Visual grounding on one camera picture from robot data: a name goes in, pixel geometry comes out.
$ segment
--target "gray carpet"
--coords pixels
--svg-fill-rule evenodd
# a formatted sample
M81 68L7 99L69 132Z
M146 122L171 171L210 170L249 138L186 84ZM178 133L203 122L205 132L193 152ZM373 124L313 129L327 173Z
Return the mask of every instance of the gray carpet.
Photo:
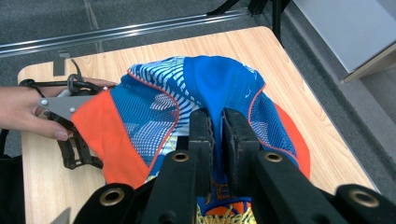
M3 18L0 20L0 44L204 14L215 9L221 3L220 0L71 0L67 2L16 0L6 3L3 1L0 3L0 14ZM233 8L246 7L247 5L248 1L244 0ZM320 39L316 40L315 47L312 48L312 43L307 41L306 37L302 37L302 27L305 34L315 35L307 21L299 19L300 24L296 28L295 18L301 17L301 13L299 13L295 6L289 6L287 13L282 15L282 44L285 50L368 175L385 196L396 202L394 161L381 147L381 144L358 116L355 107L349 103L345 95L341 93L339 86L329 75L329 66L334 68L340 64L331 54L324 58L318 56L318 52L326 54L329 51ZM271 24L270 3L264 10L259 24L265 26ZM89 44L67 50L70 51L71 57L77 57L102 50L125 49L256 25L253 18L244 18L104 41L100 44L100 48L97 48L97 45ZM0 86L16 85L17 74L26 65L53 61L57 57L59 57L58 50L48 50L1 58ZM11 132L7 141L7 154L12 156L21 154L20 138L17 132Z

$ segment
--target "metal rail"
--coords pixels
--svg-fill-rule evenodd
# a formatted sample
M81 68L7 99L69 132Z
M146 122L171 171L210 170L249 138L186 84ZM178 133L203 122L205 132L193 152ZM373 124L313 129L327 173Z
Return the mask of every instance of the metal rail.
M228 11L222 15L207 16L196 15L165 21L154 21L142 24L91 31L75 35L62 35L51 38L24 41L0 45L0 58L15 56L26 53L39 52L49 49L73 47L77 45L90 44L99 41L113 40L134 35L145 35L165 30L188 27L193 25L230 21L251 16L246 7Z

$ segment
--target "gray floor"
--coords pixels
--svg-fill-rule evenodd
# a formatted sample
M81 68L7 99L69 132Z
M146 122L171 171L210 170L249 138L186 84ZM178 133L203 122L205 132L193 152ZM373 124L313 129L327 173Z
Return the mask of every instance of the gray floor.
M3 1L0 3L0 44L204 14L221 3L220 0ZM248 1L244 0L234 8L247 5ZM259 25L270 26L270 3L263 16L256 20L244 18L210 23L87 44L67 50L71 57L77 57L99 51L253 27L257 26L257 22ZM340 80L346 75L345 70L293 3L282 15L281 32L285 50L337 130L380 191L396 202L396 165L392 154L395 145L391 144L396 133L392 126L396 120L395 99L392 97L396 90L395 71L388 70L347 85L342 83ZM0 86L16 85L17 74L24 66L53 61L56 57L59 57L58 50L0 58ZM11 132L8 138L7 153L13 156L21 154L21 140L17 132Z

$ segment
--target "folded garment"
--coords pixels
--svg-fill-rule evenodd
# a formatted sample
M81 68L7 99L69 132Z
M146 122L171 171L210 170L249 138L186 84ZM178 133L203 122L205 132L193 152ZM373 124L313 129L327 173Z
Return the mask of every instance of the folded garment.
M155 177L177 137L189 135L191 111L206 108L215 143L221 143L221 112L241 112L264 150L288 156L309 177L309 150L288 114L263 92L254 69L225 57L172 57L135 64L121 83L80 107L72 120L104 163L107 183L138 188ZM212 193L198 198L199 218L254 218L250 198L230 197L221 144L215 144Z

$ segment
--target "light wood tabletop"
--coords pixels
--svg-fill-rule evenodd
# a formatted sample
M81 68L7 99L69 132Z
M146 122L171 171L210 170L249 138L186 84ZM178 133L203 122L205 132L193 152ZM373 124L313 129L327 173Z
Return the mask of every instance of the light wood tabletop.
M292 118L311 156L310 181L334 194L339 185L356 183L374 189L326 112L305 83L271 30L249 28L221 34L121 49L75 58L84 77L115 82L135 63L155 62L173 56L220 55L236 59L261 73L264 92ZM66 74L76 70L66 60ZM52 75L52 63L23 68L19 81L65 80ZM33 133L22 134L26 223L49 223L71 207L71 220L91 194L105 184L101 170L85 165L64 168L56 141Z

